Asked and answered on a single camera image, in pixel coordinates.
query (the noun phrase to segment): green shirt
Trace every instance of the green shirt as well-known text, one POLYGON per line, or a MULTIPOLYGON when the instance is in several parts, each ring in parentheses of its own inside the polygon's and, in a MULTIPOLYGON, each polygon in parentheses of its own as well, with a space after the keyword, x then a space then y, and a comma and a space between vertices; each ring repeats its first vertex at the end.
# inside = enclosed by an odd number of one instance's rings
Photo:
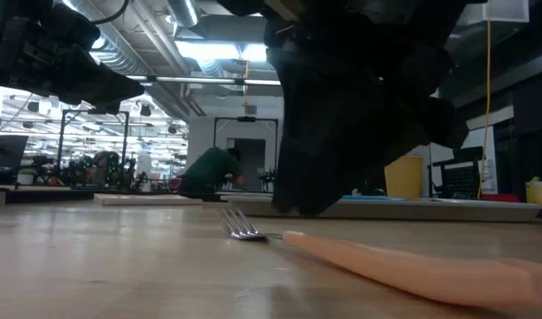
POLYGON ((209 185, 220 185, 226 182, 227 174, 240 176, 239 164, 227 151, 213 147, 186 170, 184 177, 209 185))

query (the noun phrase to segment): blue object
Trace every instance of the blue object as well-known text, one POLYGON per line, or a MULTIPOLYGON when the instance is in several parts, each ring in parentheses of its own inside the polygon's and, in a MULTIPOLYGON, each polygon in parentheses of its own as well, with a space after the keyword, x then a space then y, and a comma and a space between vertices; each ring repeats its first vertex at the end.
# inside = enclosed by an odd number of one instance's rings
POLYGON ((386 196, 343 196, 342 199, 349 200, 386 200, 386 201, 408 201, 405 198, 388 198, 386 196))

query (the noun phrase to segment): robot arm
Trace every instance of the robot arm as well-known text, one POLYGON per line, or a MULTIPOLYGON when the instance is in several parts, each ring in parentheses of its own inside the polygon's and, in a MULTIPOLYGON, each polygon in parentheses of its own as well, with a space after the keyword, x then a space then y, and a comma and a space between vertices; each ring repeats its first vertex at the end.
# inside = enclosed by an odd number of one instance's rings
POLYGON ((144 87, 90 55, 100 30, 80 13, 52 0, 0 0, 0 86, 57 96, 99 112, 117 113, 144 87))
POLYGON ((419 0, 399 24, 376 24, 348 1, 218 2, 267 19, 285 110, 278 210, 319 214, 418 145, 461 147, 465 121, 430 95, 453 69, 444 45, 474 1, 419 0))

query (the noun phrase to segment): black cable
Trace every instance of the black cable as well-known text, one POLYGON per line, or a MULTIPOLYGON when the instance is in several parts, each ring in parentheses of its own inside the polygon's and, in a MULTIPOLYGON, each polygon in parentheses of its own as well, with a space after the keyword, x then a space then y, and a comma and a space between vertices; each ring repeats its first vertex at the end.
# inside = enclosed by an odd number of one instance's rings
POLYGON ((128 5, 129 5, 129 0, 124 0, 123 5, 121 6, 121 8, 117 12, 115 12, 112 16, 109 16, 109 17, 103 18, 103 19, 99 19, 99 20, 96 20, 96 21, 92 21, 92 24, 93 25, 100 25, 100 24, 104 24, 104 23, 114 21, 115 19, 121 17, 123 12, 125 12, 126 9, 128 8, 128 5))

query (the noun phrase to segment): yellow bin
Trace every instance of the yellow bin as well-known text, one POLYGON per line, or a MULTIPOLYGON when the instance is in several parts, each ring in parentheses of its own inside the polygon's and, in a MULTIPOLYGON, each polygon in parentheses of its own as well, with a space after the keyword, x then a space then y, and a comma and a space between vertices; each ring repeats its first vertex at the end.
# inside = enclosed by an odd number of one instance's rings
POLYGON ((418 199, 421 196, 422 157, 403 156, 385 167, 387 196, 418 199))

